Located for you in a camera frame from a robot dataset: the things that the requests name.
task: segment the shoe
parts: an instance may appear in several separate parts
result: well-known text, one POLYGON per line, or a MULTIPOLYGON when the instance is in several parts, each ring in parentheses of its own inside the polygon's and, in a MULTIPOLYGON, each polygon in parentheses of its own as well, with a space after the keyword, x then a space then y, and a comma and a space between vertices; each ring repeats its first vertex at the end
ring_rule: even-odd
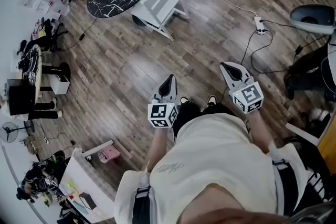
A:
POLYGON ((182 96, 180 99, 180 103, 184 104, 184 103, 191 103, 191 100, 188 97, 182 96))
POLYGON ((52 102, 55 104, 55 107, 53 108, 53 110, 55 110, 55 109, 56 109, 56 104, 57 104, 57 100, 56 100, 56 98, 53 98, 53 99, 52 99, 52 102))
POLYGON ((217 104, 217 97, 215 97, 214 95, 210 95, 208 98, 208 102, 207 102, 207 106, 209 107, 211 105, 216 105, 217 104))

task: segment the white power strip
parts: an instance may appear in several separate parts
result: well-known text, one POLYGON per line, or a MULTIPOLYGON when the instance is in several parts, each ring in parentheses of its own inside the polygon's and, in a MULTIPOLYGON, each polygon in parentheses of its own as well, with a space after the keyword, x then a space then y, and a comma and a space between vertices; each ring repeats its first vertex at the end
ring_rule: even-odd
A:
POLYGON ((261 22, 261 17, 254 17, 254 22, 256 23, 257 33, 263 35, 265 33, 264 24, 261 22))

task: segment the white wooden chair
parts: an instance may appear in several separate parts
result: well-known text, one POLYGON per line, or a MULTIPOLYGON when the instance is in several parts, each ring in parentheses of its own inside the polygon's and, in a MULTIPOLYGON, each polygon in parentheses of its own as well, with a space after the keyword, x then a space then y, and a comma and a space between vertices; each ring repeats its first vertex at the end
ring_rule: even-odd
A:
POLYGON ((174 40, 164 26, 175 12, 189 19, 183 0, 140 0, 131 13, 146 26, 174 40))

